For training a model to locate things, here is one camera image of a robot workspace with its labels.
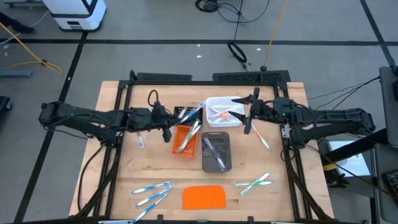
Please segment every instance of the wooden table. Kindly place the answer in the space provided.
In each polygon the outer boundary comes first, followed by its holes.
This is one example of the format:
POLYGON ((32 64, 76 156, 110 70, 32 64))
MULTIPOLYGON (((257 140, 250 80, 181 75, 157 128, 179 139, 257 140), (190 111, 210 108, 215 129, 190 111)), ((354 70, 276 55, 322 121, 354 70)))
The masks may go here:
MULTIPOLYGON (((118 82, 103 82, 96 110, 108 111, 114 107, 118 82)), ((297 103, 307 104, 303 83, 288 83, 289 96, 297 103)), ((159 92, 160 102, 170 111, 174 106, 196 106, 208 97, 214 96, 248 96, 253 86, 167 86, 167 85, 134 85, 131 104, 133 107, 149 107, 147 97, 152 89, 159 92)), ((260 87, 260 99, 274 99, 272 87, 260 87)), ((210 128, 203 115, 203 127, 199 135, 205 131, 227 131, 231 141, 232 169, 226 173, 211 174, 201 168, 201 141, 198 141, 197 153, 194 158, 176 156, 171 153, 174 139, 164 143, 161 131, 143 133, 146 147, 141 149, 137 134, 126 133, 124 136, 119 165, 116 190, 114 195, 112 219, 134 219, 143 209, 135 208, 135 204, 158 190, 131 195, 131 190, 169 180, 173 189, 167 198, 147 214, 144 219, 155 220, 158 214, 165 220, 247 220, 253 216, 255 221, 294 221, 292 202, 285 163, 280 159, 282 141, 279 126, 276 124, 253 121, 258 131, 270 145, 268 151, 253 134, 243 134, 243 126, 235 128, 210 128), (254 187, 245 197, 240 196, 241 188, 234 186, 238 182, 252 182, 264 173, 269 172, 268 180, 273 181, 272 187, 254 187), (225 189, 227 206, 214 210, 182 210, 182 191, 196 185, 220 185, 225 189)), ((316 147, 315 141, 310 145, 316 147)), ((86 146, 82 167, 91 155, 99 148, 96 139, 89 139, 86 146)), ((328 189, 326 187, 320 156, 313 149, 302 149, 302 163, 308 191, 326 214, 333 216, 328 189)), ((89 164, 82 187, 81 204, 84 205, 98 186, 103 163, 104 150, 89 164)), ((77 213, 76 193, 73 198, 70 214, 77 213)), ((302 197, 297 190, 300 214, 304 217, 302 197)), ((103 194, 100 214, 104 213, 107 190, 103 194)))

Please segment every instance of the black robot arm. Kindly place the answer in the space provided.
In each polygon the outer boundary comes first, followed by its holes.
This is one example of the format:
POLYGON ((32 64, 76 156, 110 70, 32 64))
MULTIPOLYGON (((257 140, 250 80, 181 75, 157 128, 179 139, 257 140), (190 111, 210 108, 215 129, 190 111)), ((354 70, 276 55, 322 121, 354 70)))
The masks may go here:
POLYGON ((128 131, 163 130, 163 139, 169 142, 169 128, 179 122, 177 116, 166 112, 164 106, 156 101, 152 111, 148 108, 129 108, 107 112, 79 108, 59 101, 43 103, 39 117, 45 128, 66 126, 81 131, 87 136, 96 137, 102 146, 113 147, 117 133, 128 131))
POLYGON ((259 88, 255 87, 253 95, 233 100, 251 105, 248 116, 230 112, 245 125, 245 134, 250 133, 252 119, 281 125, 290 123, 290 128, 282 130, 283 137, 289 138, 292 146, 303 148, 311 139, 341 133, 369 135, 375 130, 372 116, 360 108, 318 111, 285 97, 269 101, 259 100, 259 92, 259 88), (310 124, 313 124, 313 128, 303 129, 310 124))

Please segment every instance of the toothbrush handle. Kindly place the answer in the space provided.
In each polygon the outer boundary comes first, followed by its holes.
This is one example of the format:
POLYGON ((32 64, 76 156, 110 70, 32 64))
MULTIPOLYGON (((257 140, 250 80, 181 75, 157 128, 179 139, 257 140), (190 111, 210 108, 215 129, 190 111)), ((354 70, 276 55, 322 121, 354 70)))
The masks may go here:
POLYGON ((156 188, 156 185, 152 185, 152 186, 149 186, 149 187, 144 187, 142 189, 135 190, 135 191, 133 191, 131 193, 132 194, 138 194, 138 193, 144 192, 146 190, 152 190, 152 189, 155 189, 155 188, 156 188))
POLYGON ((150 196, 149 198, 144 199, 144 200, 138 202, 138 204, 136 205, 136 207, 141 206, 141 205, 143 205, 143 204, 149 202, 150 200, 152 200, 152 199, 154 199, 154 198, 157 198, 159 195, 160 195, 160 193, 156 193, 156 194, 150 196))
POLYGON ((143 218, 149 211, 151 211, 154 207, 156 206, 156 203, 153 203, 151 206, 149 206, 147 209, 145 209, 135 220, 135 222, 138 222, 141 218, 143 218))

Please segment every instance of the orange container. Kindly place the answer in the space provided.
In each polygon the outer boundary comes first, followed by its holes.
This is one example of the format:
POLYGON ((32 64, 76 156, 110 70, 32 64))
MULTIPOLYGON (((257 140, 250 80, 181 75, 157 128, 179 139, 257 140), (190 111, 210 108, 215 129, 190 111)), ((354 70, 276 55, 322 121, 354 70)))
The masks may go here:
POLYGON ((187 137, 189 130, 191 127, 177 125, 175 129, 175 137, 174 144, 172 149, 172 154, 176 154, 179 156, 187 156, 187 157, 195 157, 195 151, 197 149, 197 141, 198 141, 198 133, 192 136, 191 140, 189 140, 187 146, 185 146, 184 150, 181 153, 177 152, 177 148, 181 146, 185 137, 187 137))

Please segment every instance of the orange plate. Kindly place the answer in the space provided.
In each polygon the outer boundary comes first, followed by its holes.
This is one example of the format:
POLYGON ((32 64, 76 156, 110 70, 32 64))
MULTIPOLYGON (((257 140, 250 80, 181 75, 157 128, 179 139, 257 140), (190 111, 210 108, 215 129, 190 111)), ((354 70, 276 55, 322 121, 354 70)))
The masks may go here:
POLYGON ((198 141, 198 133, 196 132, 194 136, 192 136, 191 140, 189 140, 187 146, 185 146, 184 150, 181 153, 177 152, 177 148, 181 146, 185 137, 187 137, 189 130, 191 127, 177 125, 175 130, 174 144, 172 149, 172 154, 176 154, 179 156, 187 156, 187 157, 195 157, 195 151, 197 149, 197 141, 198 141))
POLYGON ((210 209, 225 207, 225 191, 220 186, 187 187, 182 192, 182 209, 210 209))

